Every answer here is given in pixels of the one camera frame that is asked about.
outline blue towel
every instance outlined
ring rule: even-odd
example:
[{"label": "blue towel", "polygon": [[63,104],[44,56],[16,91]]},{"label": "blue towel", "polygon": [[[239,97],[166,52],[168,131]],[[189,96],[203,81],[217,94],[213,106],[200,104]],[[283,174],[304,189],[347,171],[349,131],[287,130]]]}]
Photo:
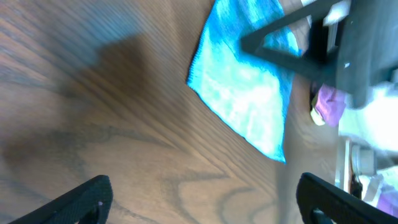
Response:
[{"label": "blue towel", "polygon": [[[188,76],[188,85],[229,127],[281,162],[294,74],[244,55],[239,38],[283,15],[278,0],[216,0]],[[287,27],[267,35],[264,46],[299,53]]]}]

